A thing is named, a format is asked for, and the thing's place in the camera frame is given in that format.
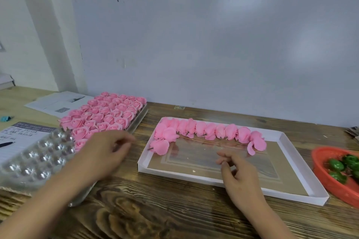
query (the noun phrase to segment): red plastic basket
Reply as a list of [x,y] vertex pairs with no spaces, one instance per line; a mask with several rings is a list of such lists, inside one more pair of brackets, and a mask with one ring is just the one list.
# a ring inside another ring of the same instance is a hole
[[314,163],[313,172],[326,190],[344,202],[359,208],[359,184],[351,177],[348,177],[345,184],[341,184],[329,175],[329,170],[325,167],[325,164],[330,158],[340,160],[342,156],[347,154],[358,156],[358,154],[352,151],[330,146],[314,149],[312,151]]

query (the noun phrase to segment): hand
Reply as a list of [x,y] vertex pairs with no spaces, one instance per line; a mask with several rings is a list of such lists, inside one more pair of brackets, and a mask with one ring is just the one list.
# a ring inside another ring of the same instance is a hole
[[255,166],[231,150],[222,149],[217,154],[220,158],[216,163],[221,164],[223,183],[234,205],[246,214],[266,204]]
[[95,133],[60,173],[84,188],[108,176],[123,161],[136,139],[126,131]]

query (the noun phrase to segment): red basket rim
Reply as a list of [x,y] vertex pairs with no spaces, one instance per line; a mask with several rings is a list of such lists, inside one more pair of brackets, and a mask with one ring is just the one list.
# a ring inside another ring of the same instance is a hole
[[314,165],[316,168],[319,168],[321,171],[323,171],[323,173],[325,173],[325,176],[327,178],[330,178],[330,180],[335,183],[338,187],[344,187],[348,192],[350,192],[351,194],[358,196],[359,197],[359,193],[357,191],[354,191],[353,189],[350,189],[349,187],[347,187],[345,184],[341,184],[340,182],[338,182],[335,178],[333,178],[332,176],[329,175],[329,173],[327,172],[327,169],[325,169],[322,164],[320,163],[317,159],[316,159],[316,154],[318,154],[320,151],[323,150],[336,150],[338,152],[345,152],[347,154],[352,154],[355,156],[359,156],[357,153],[353,153],[352,151],[348,151],[346,149],[342,149],[342,148],[336,148],[333,146],[320,146],[314,150],[312,150],[312,159],[314,162]]

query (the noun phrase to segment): light wooden table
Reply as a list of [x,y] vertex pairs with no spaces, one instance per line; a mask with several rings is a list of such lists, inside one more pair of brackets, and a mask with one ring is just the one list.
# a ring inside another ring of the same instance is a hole
[[[23,105],[48,91],[12,88],[0,91],[0,115],[18,121],[57,126],[57,119]],[[329,145],[359,150],[343,128],[281,119],[232,114],[149,103],[149,111],[134,135],[136,145],[120,168],[98,182],[85,201],[60,219],[54,238],[258,238],[229,200],[225,189],[204,184],[138,173],[136,163],[156,124],[163,116],[235,123],[285,132],[309,166],[310,152]],[[0,219],[15,211],[27,197],[0,191]],[[359,210],[331,196],[323,206],[266,197],[299,238],[359,238]]]

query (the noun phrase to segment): pen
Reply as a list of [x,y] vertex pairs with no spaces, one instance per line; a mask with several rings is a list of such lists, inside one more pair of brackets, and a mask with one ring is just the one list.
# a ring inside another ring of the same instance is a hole
[[0,144],[0,148],[7,146],[7,145],[11,145],[13,143],[15,143],[15,142],[7,142],[7,143]]

